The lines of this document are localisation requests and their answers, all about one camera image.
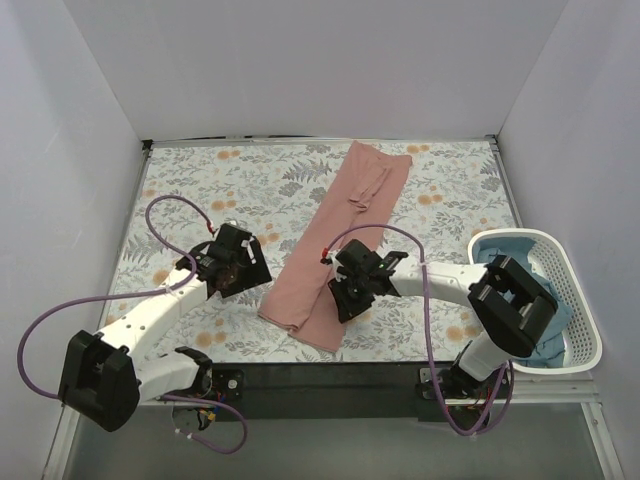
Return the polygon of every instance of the blue cloth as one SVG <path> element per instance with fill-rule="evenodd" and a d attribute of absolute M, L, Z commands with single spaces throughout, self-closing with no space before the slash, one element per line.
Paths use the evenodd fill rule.
<path fill-rule="evenodd" d="M 573 310 L 561 300 L 553 283 L 533 273 L 528 254 L 534 245 L 535 242 L 526 237 L 488 238 L 474 246 L 473 257 L 476 263 L 489 263 L 497 255 L 508 255 L 522 265 L 558 301 L 558 311 L 542 334 L 533 354 L 520 359 L 518 363 L 527 367 L 562 367 L 565 351 L 562 331 L 571 321 Z"/>

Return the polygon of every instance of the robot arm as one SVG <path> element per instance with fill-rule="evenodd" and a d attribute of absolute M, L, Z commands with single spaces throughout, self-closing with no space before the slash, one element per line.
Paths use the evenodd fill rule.
<path fill-rule="evenodd" d="M 114 322 L 69 342 L 58 398 L 107 431 L 120 428 L 139 402 L 168 392 L 205 394 L 211 386 L 211 360 L 180 347 L 145 362 L 145 354 L 180 318 L 215 292 L 223 298 L 271 281 L 260 243 L 250 232 L 223 224 L 212 241 L 194 247 L 197 274 L 178 290 L 168 286 L 190 273 L 183 257 L 161 285 L 167 293 L 148 298 Z"/>
<path fill-rule="evenodd" d="M 358 240 L 323 263 L 333 265 L 329 288 L 342 323 L 371 307 L 376 295 L 423 296 L 422 265 L 405 252 L 381 258 Z M 454 397 L 472 396 L 504 362 L 532 354 L 558 309 L 556 300 L 515 260 L 489 264 L 427 266 L 429 296 L 474 309 L 484 332 L 441 374 Z"/>

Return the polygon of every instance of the white laundry basket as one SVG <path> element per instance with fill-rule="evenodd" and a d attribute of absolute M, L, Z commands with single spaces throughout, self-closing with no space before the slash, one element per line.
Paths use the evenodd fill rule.
<path fill-rule="evenodd" d="M 476 263 L 475 256 L 480 250 L 482 240 L 506 237 L 526 237 L 535 242 L 528 256 L 533 271 L 551 280 L 562 300 L 573 309 L 573 317 L 562 332 L 566 348 L 563 366 L 532 368 L 514 362 L 515 369 L 538 375 L 563 375 L 593 368 L 602 357 L 602 340 L 578 279 L 571 268 L 569 258 L 555 238 L 539 230 L 528 228 L 505 228 L 482 232 L 469 242 L 469 260 L 471 263 Z"/>

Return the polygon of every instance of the floral pattern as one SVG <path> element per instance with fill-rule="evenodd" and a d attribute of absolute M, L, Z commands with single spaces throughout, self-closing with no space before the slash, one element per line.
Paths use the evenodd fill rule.
<path fill-rule="evenodd" d="M 147 231 L 144 210 L 154 197 L 183 195 L 201 205 L 215 224 L 235 220 L 260 241 L 277 277 L 331 185 L 349 142 L 248 144 L 234 147 L 156 148 L 119 265 L 116 292 L 160 285 L 177 256 Z M 408 144 L 380 142 L 393 154 L 411 154 L 414 165 L 390 223 L 417 235 L 428 260 L 468 263 L 467 243 L 476 233 L 513 227 L 507 196 L 487 142 Z M 169 241 L 190 248 L 208 238 L 202 219 L 187 206 L 167 201 L 151 215 Z M 385 232 L 381 249 L 415 254 L 410 240 Z M 379 298 L 347 324 L 336 354 L 317 350 L 260 319 L 256 310 L 271 284 L 234 297 L 213 298 L 185 315 L 148 359 L 187 345 L 214 362 L 366 362 L 426 358 L 422 302 Z M 138 301 L 113 302 L 107 322 Z M 452 360 L 480 332 L 470 310 L 440 301 L 430 308 L 436 360 Z"/>

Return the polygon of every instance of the pink towel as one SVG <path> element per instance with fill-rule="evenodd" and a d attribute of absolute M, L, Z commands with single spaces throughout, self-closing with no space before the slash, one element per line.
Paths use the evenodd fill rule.
<path fill-rule="evenodd" d="M 297 243 L 258 314 L 314 347 L 335 352 L 344 325 L 327 282 L 332 269 L 320 263 L 322 250 L 338 234 L 364 223 L 386 223 L 402 192 L 411 156 L 391 156 L 353 142 L 309 227 Z M 382 239 L 379 228 L 345 236 L 334 248 L 357 237 L 370 249 Z"/>

